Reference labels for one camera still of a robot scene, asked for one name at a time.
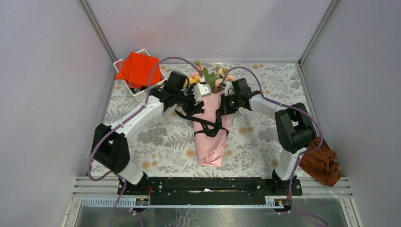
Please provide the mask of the yellow flower stem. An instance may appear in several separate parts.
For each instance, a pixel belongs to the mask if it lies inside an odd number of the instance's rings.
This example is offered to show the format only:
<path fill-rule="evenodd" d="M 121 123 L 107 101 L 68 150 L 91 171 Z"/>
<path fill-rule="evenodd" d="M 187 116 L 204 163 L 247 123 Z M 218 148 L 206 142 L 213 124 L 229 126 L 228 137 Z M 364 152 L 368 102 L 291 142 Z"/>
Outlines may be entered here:
<path fill-rule="evenodd" d="M 199 75 L 195 75 L 195 76 L 189 77 L 189 84 L 190 85 L 194 85 L 194 84 L 197 84 L 197 83 L 200 83 L 200 76 Z"/>

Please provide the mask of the pink flower stem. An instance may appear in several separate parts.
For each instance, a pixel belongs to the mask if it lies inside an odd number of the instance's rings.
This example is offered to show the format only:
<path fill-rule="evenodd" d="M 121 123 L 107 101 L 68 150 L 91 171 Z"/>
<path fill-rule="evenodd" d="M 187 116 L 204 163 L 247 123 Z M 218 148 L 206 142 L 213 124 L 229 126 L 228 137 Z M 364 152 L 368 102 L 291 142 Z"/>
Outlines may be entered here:
<path fill-rule="evenodd" d="M 197 69 L 192 73 L 191 77 L 199 76 L 200 75 L 199 72 L 203 72 L 203 69 L 205 67 L 203 64 L 201 64 L 200 61 L 195 61 L 194 65 L 196 66 Z"/>

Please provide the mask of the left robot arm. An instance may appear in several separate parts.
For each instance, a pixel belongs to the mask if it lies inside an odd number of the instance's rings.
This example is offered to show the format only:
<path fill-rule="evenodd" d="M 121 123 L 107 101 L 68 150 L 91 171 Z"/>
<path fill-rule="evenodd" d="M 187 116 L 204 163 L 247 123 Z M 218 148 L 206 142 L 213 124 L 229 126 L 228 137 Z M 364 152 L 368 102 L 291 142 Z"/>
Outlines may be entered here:
<path fill-rule="evenodd" d="M 177 71 L 171 72 L 163 85 L 153 85 L 144 103 L 137 106 L 123 118 L 111 125 L 100 124 L 96 127 L 91 159 L 102 164 L 112 173 L 129 182 L 129 189 L 142 194 L 147 187 L 145 173 L 138 168 L 134 155 L 129 150 L 129 140 L 142 128 L 175 105 L 199 107 L 202 98 L 211 94 L 205 78 L 189 87 L 185 86 L 186 76 Z"/>

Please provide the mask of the pink white rose stems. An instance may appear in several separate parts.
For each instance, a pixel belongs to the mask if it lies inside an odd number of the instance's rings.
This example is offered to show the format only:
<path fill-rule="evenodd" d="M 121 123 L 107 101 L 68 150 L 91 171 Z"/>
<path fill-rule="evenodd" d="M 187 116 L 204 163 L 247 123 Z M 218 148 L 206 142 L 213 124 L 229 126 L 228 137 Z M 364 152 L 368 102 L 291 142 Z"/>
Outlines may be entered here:
<path fill-rule="evenodd" d="M 219 92 L 222 88 L 222 79 L 228 72 L 228 69 L 222 68 L 220 65 L 217 65 L 214 68 L 210 69 L 206 66 L 201 65 L 200 71 L 203 74 L 206 83 L 209 84 L 212 93 Z"/>

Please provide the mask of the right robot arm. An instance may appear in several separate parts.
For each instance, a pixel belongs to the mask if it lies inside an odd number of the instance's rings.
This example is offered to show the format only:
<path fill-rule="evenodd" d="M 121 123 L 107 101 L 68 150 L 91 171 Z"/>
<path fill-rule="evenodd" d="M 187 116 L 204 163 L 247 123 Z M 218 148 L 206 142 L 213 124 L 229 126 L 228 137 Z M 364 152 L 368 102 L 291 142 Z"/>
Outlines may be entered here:
<path fill-rule="evenodd" d="M 223 82 L 222 87 L 224 94 L 221 95 L 221 115 L 234 114 L 239 108 L 245 108 L 275 121 L 278 140 L 284 153 L 272 173 L 271 188 L 274 193 L 283 195 L 293 182 L 291 177 L 296 169 L 298 155 L 306 151 L 316 138 L 316 131 L 306 106 L 303 103 L 287 105 L 270 100 L 260 91 L 251 90 L 244 78 Z"/>

